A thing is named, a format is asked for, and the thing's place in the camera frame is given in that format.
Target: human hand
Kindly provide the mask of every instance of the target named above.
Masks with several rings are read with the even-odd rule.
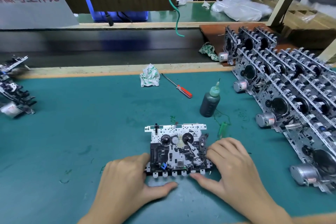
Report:
[[[278,221],[274,216],[282,215],[284,210],[267,193],[241,142],[230,137],[218,140],[208,147],[207,158],[216,165],[222,178],[217,182],[198,173],[190,174],[201,187],[223,199],[253,223]]]
[[[107,163],[90,211],[78,224],[121,224],[143,205],[168,195],[176,182],[149,187],[145,166],[149,154],[127,157]]]

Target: blue plastic bin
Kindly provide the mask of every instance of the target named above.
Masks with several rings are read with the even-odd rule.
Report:
[[[86,3],[89,7],[89,11],[91,13],[91,16],[95,22],[107,22],[105,12],[95,12],[93,10],[92,4],[90,0],[86,0]],[[108,12],[108,14],[112,17],[114,21],[123,21],[117,16],[116,12]],[[131,20],[132,22],[141,22],[141,21],[147,21],[148,20],[148,11],[145,12],[124,12]],[[125,21],[128,21],[128,19],[121,13],[119,12],[119,16],[124,18]]]

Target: plastic squeeze bottle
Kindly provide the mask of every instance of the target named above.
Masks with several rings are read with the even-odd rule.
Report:
[[[207,92],[204,95],[201,108],[199,109],[199,112],[204,117],[211,117],[213,115],[221,99],[221,96],[219,95],[221,90],[218,87],[219,81],[220,79],[216,83],[216,86],[213,86],[210,92]]]

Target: green table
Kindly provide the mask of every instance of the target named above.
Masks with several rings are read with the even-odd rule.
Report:
[[[202,2],[189,2],[186,5],[179,7],[181,17],[179,22],[233,22],[234,20],[229,18],[224,13],[217,13],[211,9],[206,10],[202,7]],[[79,23],[93,23],[93,19],[90,14],[79,14]],[[174,11],[160,11],[149,12],[147,22],[176,22],[177,13]]]
[[[36,114],[9,120],[0,115],[0,216],[2,224],[76,223],[90,208],[102,167],[111,160],[149,152],[144,127],[204,123],[209,143],[219,125],[199,107],[221,78],[218,110],[230,117],[227,136],[251,153],[263,184],[292,216],[336,210],[335,196],[298,186],[288,167],[300,163],[285,137],[260,129],[260,108],[248,94],[236,94],[231,72],[170,74],[192,94],[187,99],[162,78],[159,87],[140,87],[138,75],[28,79],[21,83],[37,97]],[[226,116],[217,116],[219,122]],[[213,170],[210,178],[219,180]],[[147,178],[161,185],[174,178]],[[234,223],[244,220],[231,207],[188,177],[166,199],[149,204],[127,223]]]

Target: red screwdriver handle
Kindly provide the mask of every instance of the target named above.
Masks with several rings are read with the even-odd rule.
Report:
[[[192,98],[193,97],[193,95],[189,91],[187,91],[185,88],[182,88],[181,86],[178,85],[177,89],[179,91],[181,91],[183,94],[185,94],[188,98]]]

